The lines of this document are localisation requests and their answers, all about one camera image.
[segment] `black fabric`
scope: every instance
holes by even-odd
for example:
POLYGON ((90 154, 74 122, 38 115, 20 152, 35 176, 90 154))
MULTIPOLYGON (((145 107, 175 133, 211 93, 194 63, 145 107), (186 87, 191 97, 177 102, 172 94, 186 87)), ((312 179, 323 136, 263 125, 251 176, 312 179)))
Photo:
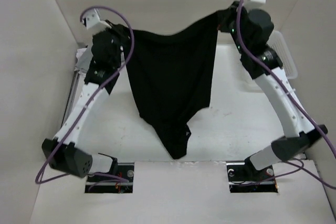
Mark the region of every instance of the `black fabric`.
POLYGON ((134 100, 173 159, 186 155, 189 119, 209 107, 222 12, 174 35, 134 31, 134 53, 127 65, 134 100))

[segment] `bolt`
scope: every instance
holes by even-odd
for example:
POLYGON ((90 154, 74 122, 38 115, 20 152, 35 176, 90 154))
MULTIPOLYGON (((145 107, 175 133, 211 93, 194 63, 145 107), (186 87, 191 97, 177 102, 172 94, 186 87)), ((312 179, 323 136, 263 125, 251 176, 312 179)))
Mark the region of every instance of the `bolt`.
POLYGON ((274 176, 274 171, 271 168, 268 168, 266 172, 269 176, 274 176))
POLYGON ((233 169, 229 169, 229 170, 227 171, 229 177, 233 177, 233 176, 235 175, 234 172, 235 172, 235 170, 233 170, 233 169))
POLYGON ((134 176, 134 171, 132 171, 132 170, 128 170, 128 171, 127 171, 127 176, 128 176, 129 178, 132 178, 132 177, 134 176))

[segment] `grey cloth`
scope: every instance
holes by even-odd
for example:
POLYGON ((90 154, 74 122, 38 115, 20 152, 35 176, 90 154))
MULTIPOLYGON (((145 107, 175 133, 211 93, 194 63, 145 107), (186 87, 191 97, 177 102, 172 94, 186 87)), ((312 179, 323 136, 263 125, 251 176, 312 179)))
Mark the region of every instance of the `grey cloth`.
POLYGON ((88 45, 88 48, 83 53, 83 55, 79 58, 75 65, 75 69, 79 71, 79 73, 86 74, 90 67, 90 63, 92 60, 92 52, 91 52, 92 44, 88 45))

